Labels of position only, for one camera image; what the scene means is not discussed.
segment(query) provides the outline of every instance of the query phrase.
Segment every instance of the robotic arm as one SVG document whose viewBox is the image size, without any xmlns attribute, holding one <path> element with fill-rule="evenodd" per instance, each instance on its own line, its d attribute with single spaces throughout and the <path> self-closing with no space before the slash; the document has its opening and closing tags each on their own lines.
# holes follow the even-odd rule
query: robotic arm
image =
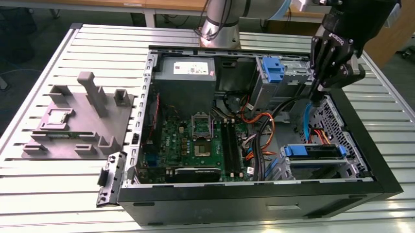
<svg viewBox="0 0 415 233">
<path fill-rule="evenodd" d="M 342 88 L 364 78 L 358 58 L 364 44 L 378 35 L 393 10 L 397 6 L 401 7 L 401 0 L 295 1 L 295 4 L 300 3 L 300 10 L 320 8 L 327 13 L 330 9 L 311 41 L 314 81 L 308 97 L 314 105 L 319 106 L 331 88 Z M 280 18 L 290 3 L 290 0 L 207 0 L 207 20 L 202 31 L 198 31 L 203 46 L 236 48 L 239 18 Z"/>
<path fill-rule="evenodd" d="M 385 25 L 397 0 L 322 0 L 331 6 L 311 40 L 314 82 L 310 99 L 319 106 L 326 91 L 342 88 L 364 78 L 358 64 L 364 44 Z"/>
</svg>

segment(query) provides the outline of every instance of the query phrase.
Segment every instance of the aluminum table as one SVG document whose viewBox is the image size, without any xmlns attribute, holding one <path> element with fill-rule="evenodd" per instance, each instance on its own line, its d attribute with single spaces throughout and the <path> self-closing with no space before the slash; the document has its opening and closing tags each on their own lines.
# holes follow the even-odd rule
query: aluminum table
<svg viewBox="0 0 415 233">
<path fill-rule="evenodd" d="M 306 36 L 240 34 L 246 50 L 310 52 L 310 41 Z M 367 54 L 359 59 L 367 77 L 344 92 L 405 192 L 330 219 L 140 227 L 120 207 L 95 207 L 106 161 L 23 159 L 23 145 L 51 102 L 52 85 L 86 92 L 76 76 L 92 71 L 106 93 L 123 88 L 140 96 L 148 45 L 199 46 L 199 38 L 192 30 L 100 25 L 70 29 L 0 139 L 0 232 L 414 232 L 415 115 Z M 126 142 L 131 139 L 127 133 Z"/>
</svg>

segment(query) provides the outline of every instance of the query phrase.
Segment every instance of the blue plastic tab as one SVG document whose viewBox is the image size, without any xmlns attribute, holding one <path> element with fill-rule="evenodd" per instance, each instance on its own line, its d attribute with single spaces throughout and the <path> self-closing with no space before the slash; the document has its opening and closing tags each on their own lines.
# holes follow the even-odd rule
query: blue plastic tab
<svg viewBox="0 0 415 233">
<path fill-rule="evenodd" d="M 270 83 L 279 83 L 284 78 L 284 65 L 279 62 L 275 57 L 264 57 L 263 59 L 263 69 L 268 75 Z"/>
<path fill-rule="evenodd" d="M 292 145 L 292 146 L 288 146 L 288 147 L 291 149 L 292 156 L 307 156 L 308 155 L 306 146 L 303 146 L 303 145 Z"/>
<path fill-rule="evenodd" d="M 284 147 L 286 155 L 290 157 L 292 155 L 291 149 L 288 147 Z"/>
<path fill-rule="evenodd" d="M 339 151 L 340 151 L 342 156 L 346 157 L 347 156 L 347 149 L 344 146 L 342 146 L 342 145 L 339 146 Z"/>
</svg>

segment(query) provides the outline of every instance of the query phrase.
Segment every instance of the black latch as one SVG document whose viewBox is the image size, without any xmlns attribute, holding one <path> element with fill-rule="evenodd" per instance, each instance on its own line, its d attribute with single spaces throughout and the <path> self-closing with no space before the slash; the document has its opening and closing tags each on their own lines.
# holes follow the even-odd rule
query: black latch
<svg viewBox="0 0 415 233">
<path fill-rule="evenodd" d="M 96 183 L 100 187 L 104 187 L 107 185 L 108 174 L 110 174 L 110 171 L 102 168 L 102 171 L 99 173 L 98 183 Z"/>
</svg>

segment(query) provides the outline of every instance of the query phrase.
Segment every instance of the wooden table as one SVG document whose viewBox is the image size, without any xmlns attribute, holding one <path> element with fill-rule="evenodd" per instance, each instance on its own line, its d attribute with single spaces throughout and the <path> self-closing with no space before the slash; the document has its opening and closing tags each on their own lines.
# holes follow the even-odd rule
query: wooden table
<svg viewBox="0 0 415 233">
<path fill-rule="evenodd" d="M 206 0 L 3 0 L 2 6 L 28 8 L 143 13 L 148 27 L 156 26 L 155 15 L 198 16 Z M 291 21 L 320 23 L 323 14 L 299 12 L 291 7 Z"/>
</svg>

